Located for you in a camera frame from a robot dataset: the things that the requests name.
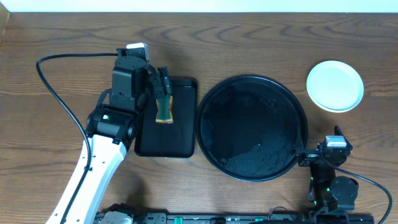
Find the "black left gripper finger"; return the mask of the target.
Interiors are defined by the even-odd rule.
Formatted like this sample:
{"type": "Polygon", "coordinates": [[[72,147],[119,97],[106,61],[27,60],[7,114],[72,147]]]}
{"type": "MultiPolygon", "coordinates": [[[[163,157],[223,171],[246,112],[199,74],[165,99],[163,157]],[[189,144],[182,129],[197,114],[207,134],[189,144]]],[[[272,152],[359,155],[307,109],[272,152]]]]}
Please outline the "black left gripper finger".
{"type": "Polygon", "coordinates": [[[152,86],[153,95],[155,96],[155,99],[159,99],[160,98],[160,85],[159,85],[158,73],[157,73],[156,69],[150,64],[146,65],[146,69],[148,71],[149,81],[152,86]]]}
{"type": "Polygon", "coordinates": [[[159,98],[165,98],[167,95],[172,94],[172,84],[169,77],[169,71],[167,67],[159,67],[158,73],[160,75],[160,87],[159,98]]]}

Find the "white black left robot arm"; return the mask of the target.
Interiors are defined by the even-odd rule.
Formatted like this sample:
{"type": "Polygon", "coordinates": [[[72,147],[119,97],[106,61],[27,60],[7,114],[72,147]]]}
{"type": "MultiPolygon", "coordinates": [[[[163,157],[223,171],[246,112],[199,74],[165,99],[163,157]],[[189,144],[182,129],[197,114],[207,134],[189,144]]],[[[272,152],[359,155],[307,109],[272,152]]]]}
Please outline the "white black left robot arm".
{"type": "Polygon", "coordinates": [[[49,223],[93,223],[114,172],[141,132],[150,100],[157,123],[173,123],[172,85],[167,67],[154,68],[143,56],[116,54],[112,87],[104,90],[83,127],[49,83],[43,83],[83,135],[75,170],[49,223]]]}

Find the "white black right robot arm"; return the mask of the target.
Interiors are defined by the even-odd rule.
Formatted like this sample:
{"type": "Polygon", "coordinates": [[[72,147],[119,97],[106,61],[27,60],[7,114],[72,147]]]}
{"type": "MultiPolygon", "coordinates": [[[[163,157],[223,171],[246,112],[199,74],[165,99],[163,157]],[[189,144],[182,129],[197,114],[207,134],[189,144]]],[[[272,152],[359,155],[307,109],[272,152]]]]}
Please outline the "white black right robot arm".
{"type": "Polygon", "coordinates": [[[294,153],[300,167],[310,168],[308,199],[315,208],[304,215],[309,223],[349,223],[349,213],[355,208],[359,184],[356,180],[337,176],[335,170],[346,162],[352,145],[338,126],[316,149],[306,149],[296,141],[294,153]]]}

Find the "orange green scrub sponge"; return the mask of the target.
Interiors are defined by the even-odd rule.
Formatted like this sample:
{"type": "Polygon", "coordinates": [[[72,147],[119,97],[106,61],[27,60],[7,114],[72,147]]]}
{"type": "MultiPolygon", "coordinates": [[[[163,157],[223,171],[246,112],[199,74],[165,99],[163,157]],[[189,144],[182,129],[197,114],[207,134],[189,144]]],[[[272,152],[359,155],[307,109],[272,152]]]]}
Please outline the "orange green scrub sponge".
{"type": "Polygon", "coordinates": [[[173,112],[172,112],[172,105],[173,105],[173,96],[166,95],[164,98],[156,99],[157,105],[157,114],[156,114],[156,123],[173,123],[173,112]]]}

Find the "mint plate large red stain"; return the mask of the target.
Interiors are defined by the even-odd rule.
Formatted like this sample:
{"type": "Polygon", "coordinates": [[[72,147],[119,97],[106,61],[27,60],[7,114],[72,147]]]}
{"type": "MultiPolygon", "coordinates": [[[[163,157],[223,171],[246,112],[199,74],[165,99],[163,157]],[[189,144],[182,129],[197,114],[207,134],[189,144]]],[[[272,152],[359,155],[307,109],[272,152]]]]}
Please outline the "mint plate large red stain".
{"type": "Polygon", "coordinates": [[[361,102],[364,84],[359,73],[344,62],[328,60],[314,66],[307,77],[310,99],[332,113],[352,110],[361,102]]]}

